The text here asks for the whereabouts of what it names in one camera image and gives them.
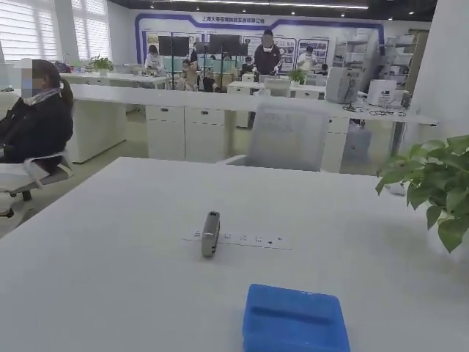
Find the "hair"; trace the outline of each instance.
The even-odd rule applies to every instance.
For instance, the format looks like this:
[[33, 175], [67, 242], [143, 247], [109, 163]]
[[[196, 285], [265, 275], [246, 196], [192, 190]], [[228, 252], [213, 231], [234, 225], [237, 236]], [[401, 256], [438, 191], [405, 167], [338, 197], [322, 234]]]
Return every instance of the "hair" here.
[[63, 88], [60, 95], [64, 103], [72, 108], [73, 107], [73, 93], [70, 85], [66, 80], [60, 77], [57, 67], [52, 62], [46, 60], [34, 59], [32, 60], [32, 77], [33, 78], [48, 78], [50, 88], [59, 88], [62, 82]]
[[156, 45], [150, 45], [148, 47], [148, 52], [151, 54], [157, 54], [158, 55], [158, 49], [156, 48]]

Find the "ceiling light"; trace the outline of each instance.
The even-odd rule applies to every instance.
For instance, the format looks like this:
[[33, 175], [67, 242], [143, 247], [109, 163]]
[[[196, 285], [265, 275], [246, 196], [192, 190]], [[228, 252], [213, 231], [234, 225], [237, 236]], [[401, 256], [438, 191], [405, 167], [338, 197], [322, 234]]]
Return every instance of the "ceiling light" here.
[[290, 6], [290, 7], [322, 7], [328, 9], [349, 9], [349, 10], [367, 10], [368, 6], [356, 5], [336, 5], [336, 4], [288, 4], [286, 2], [255, 2], [243, 0], [172, 0], [171, 2], [205, 2], [209, 4], [243, 4], [243, 5], [262, 5], [262, 6]]

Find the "window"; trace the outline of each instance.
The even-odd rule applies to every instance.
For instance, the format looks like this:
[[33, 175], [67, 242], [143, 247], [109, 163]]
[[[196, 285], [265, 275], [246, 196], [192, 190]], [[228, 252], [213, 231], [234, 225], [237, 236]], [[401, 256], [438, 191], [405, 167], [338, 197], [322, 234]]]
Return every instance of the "window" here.
[[0, 42], [5, 61], [56, 60], [53, 0], [0, 0]]
[[97, 55], [111, 58], [106, 5], [106, 0], [72, 0], [80, 60]]

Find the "blue plastic tray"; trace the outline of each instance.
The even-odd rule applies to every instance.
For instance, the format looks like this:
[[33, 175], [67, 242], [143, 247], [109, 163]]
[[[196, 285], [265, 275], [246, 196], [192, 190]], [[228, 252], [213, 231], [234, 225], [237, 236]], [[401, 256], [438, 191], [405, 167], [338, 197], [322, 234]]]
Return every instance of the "blue plastic tray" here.
[[243, 322], [245, 352], [350, 352], [337, 297], [251, 285]]

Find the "potted plant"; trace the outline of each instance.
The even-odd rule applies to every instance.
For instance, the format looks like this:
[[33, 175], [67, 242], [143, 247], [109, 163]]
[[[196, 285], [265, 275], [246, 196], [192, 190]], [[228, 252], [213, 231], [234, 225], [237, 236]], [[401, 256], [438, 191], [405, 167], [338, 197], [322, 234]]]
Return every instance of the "potted plant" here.
[[306, 72], [303, 70], [291, 70], [288, 76], [292, 80], [292, 86], [298, 87], [300, 84], [305, 83]]
[[95, 56], [90, 60], [90, 65], [100, 73], [100, 76], [107, 76], [109, 71], [114, 69], [112, 61], [107, 57]]
[[457, 249], [455, 259], [462, 261], [469, 260], [469, 242], [463, 243], [463, 238], [469, 236], [468, 149], [469, 136], [416, 144], [408, 155], [393, 157], [378, 171], [381, 180], [376, 187], [380, 194], [385, 185], [406, 185], [407, 205], [411, 204], [414, 209], [422, 204], [428, 206], [429, 240], [435, 243], [435, 238], [439, 237], [437, 245], [443, 244], [449, 253]]

